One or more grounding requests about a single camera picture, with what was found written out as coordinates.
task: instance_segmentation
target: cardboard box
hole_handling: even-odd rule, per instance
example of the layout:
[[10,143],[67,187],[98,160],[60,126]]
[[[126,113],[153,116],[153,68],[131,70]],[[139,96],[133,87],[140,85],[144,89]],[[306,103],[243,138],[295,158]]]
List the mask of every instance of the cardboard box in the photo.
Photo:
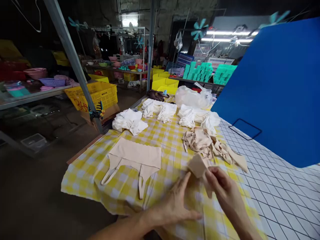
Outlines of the cardboard box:
[[[120,112],[120,108],[117,103],[112,105],[111,107],[105,109],[104,116],[102,119],[100,119],[102,127],[104,126],[104,124],[106,124],[106,122],[108,120],[114,118],[116,116],[116,114],[118,114],[119,112]],[[98,128],[96,126],[96,123],[94,121],[90,120],[89,113],[80,111],[80,116],[82,118],[84,118],[87,121],[87,123],[90,126],[92,126],[93,128],[95,128],[95,130],[98,132]]]

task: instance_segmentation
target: beige fabric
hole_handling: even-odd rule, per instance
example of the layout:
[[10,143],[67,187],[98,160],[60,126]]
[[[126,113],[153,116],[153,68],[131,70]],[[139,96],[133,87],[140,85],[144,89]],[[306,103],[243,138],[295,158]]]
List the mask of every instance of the beige fabric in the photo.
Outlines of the beige fabric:
[[191,172],[199,178],[206,189],[208,198],[212,198],[212,189],[205,176],[206,170],[208,169],[208,158],[202,157],[200,153],[197,153],[188,163],[188,168]]
[[120,166],[131,166],[140,172],[139,196],[143,199],[146,181],[161,168],[161,148],[142,145],[120,138],[108,154],[110,167],[101,181],[102,185],[110,182]]
[[187,146],[203,157],[212,159],[215,156],[221,156],[229,163],[236,163],[245,172],[248,172],[247,161],[244,156],[236,154],[228,145],[221,143],[215,136],[210,136],[207,129],[202,127],[194,127],[187,131],[183,137],[183,145],[186,152]]

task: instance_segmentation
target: blue board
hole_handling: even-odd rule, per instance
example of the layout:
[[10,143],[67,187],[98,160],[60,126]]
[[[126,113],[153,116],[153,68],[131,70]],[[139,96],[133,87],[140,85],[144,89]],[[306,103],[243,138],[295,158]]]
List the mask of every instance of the blue board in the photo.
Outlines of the blue board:
[[260,128],[255,140],[296,167],[320,162],[319,26],[312,18],[261,29],[211,109]]

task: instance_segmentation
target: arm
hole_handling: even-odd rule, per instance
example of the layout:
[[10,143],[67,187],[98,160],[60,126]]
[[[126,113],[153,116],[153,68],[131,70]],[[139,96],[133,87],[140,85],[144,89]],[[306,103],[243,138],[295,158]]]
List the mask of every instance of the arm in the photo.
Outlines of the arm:
[[178,180],[167,196],[152,208],[122,219],[100,230],[90,240],[140,239],[157,226],[187,219],[200,219],[200,213],[184,208],[184,193],[191,173]]
[[219,167],[209,167],[206,178],[239,238],[262,240],[248,217],[236,183]]

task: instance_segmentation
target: folded white garment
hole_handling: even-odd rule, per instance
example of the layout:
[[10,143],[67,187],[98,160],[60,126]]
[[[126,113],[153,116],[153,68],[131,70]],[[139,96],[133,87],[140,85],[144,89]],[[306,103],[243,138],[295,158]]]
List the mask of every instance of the folded white garment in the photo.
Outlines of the folded white garment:
[[178,116],[181,126],[193,128],[195,127],[194,122],[197,122],[201,124],[202,128],[207,129],[210,135],[216,134],[214,127],[220,124],[220,117],[216,112],[193,108],[184,104],[181,105]]
[[134,112],[130,108],[118,113],[112,121],[112,128],[122,132],[122,129],[128,129],[135,136],[148,127],[148,124],[141,121],[142,112]]
[[171,118],[176,113],[177,105],[148,98],[143,102],[142,109],[144,109],[144,118],[153,117],[153,113],[159,113],[157,119],[166,123],[171,121]]
[[134,120],[131,127],[130,132],[133,136],[138,135],[143,130],[145,130],[148,127],[148,124],[141,120]]

